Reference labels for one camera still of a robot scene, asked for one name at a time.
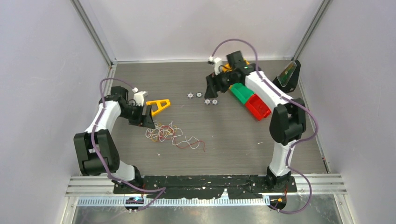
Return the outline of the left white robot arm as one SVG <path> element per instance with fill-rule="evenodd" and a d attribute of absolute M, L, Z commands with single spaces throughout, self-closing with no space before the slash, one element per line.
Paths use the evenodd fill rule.
<path fill-rule="evenodd" d="M 94 121 L 82 133 L 75 134 L 73 141 L 82 175 L 98 176 L 109 174 L 113 182 L 125 183 L 132 193 L 143 187 L 143 178 L 134 165 L 121 161 L 111 136 L 117 118 L 127 119 L 130 125 L 153 129 L 151 106 L 146 105 L 147 91 L 129 91 L 121 86 L 111 88 L 111 93 L 99 101 L 99 111 Z"/>

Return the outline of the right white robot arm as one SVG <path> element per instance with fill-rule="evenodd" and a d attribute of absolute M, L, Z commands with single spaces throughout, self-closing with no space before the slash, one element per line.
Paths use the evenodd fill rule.
<path fill-rule="evenodd" d="M 290 181 L 290 162 L 295 145 L 306 130 L 306 114 L 302 99 L 293 99 L 272 83 L 255 63 L 247 63 L 240 51 L 227 55 L 230 69 L 222 70 L 222 59 L 210 56 L 214 72 L 206 76 L 205 98 L 218 97 L 231 85 L 243 84 L 252 90 L 270 109 L 269 132 L 274 140 L 272 161 L 264 178 L 268 190 L 279 191 Z"/>

